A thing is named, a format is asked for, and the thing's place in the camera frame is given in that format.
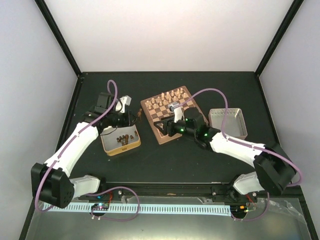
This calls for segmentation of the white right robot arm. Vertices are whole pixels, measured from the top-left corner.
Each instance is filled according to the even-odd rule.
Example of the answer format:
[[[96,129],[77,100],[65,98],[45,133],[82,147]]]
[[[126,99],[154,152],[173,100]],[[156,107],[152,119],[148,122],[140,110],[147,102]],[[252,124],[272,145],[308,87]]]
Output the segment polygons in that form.
[[[189,135],[200,148],[233,157],[253,167],[253,172],[237,176],[228,187],[228,198],[234,202],[259,191],[281,195],[297,173],[278,144],[269,147],[229,136],[208,125],[195,107],[184,112],[177,110],[153,124],[165,136]]]

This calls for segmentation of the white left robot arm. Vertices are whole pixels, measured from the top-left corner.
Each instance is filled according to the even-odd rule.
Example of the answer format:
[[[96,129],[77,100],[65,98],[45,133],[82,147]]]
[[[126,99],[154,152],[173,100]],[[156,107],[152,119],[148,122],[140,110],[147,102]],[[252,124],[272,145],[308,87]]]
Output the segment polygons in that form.
[[[137,118],[128,110],[131,100],[128,95],[117,98],[108,92],[100,93],[96,106],[82,115],[60,149],[44,163],[33,165],[30,173],[35,208],[39,208],[39,202],[44,202],[50,207],[63,209],[77,197],[91,194],[101,200],[107,195],[107,186],[97,176],[71,179],[70,175],[88,146],[105,129],[126,128],[135,124]]]

